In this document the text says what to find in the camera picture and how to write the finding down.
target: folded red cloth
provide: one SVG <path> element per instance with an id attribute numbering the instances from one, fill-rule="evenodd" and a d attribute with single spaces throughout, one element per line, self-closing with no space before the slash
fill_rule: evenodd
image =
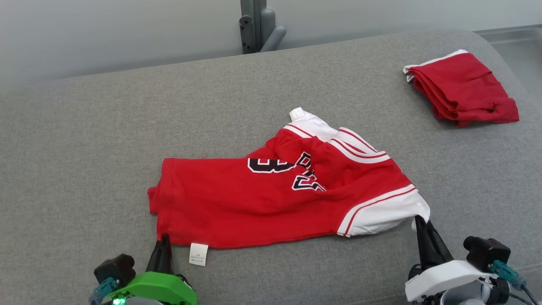
<path id="1" fill-rule="evenodd" d="M 519 121 L 518 108 L 493 72 L 473 54 L 458 50 L 421 65 L 403 68 L 406 81 L 431 102 L 438 119 L 457 126 L 473 121 L 510 123 Z"/>

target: metal bracket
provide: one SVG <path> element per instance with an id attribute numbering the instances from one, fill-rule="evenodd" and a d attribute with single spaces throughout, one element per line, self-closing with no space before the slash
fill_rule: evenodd
<path id="1" fill-rule="evenodd" d="M 243 54 L 273 51 L 286 35 L 286 28 L 275 24 L 275 11 L 267 0 L 241 0 L 241 45 Z"/>

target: white wall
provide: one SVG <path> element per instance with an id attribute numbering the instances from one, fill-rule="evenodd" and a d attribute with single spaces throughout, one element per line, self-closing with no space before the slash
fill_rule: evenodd
<path id="1" fill-rule="evenodd" d="M 281 48 L 542 23 L 541 0 L 268 0 Z M 239 0 L 0 0 L 0 88 L 241 53 Z"/>

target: red jersey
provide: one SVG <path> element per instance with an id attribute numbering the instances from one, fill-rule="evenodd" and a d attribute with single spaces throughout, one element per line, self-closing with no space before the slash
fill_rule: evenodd
<path id="1" fill-rule="evenodd" d="M 338 234 L 374 234 L 429 218 L 417 189 L 384 151 L 295 109 L 292 123 L 238 159 L 167 158 L 149 189 L 157 234 L 214 248 Z"/>

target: gray fabric surface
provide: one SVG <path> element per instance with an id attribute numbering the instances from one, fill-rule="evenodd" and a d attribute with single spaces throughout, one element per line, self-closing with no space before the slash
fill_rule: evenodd
<path id="1" fill-rule="evenodd" d="M 437 121 L 401 69 L 474 53 L 521 121 Z M 385 149 L 420 189 L 453 255 L 467 236 L 512 249 L 542 297 L 542 123 L 482 38 L 438 30 L 79 77 L 5 94 L 0 108 L 0 303 L 85 304 L 93 269 L 120 253 L 143 272 L 156 217 L 146 191 L 165 157 L 241 157 L 298 106 Z M 377 236 L 210 250 L 178 269 L 201 304 L 394 304 L 417 258 L 410 223 Z"/>

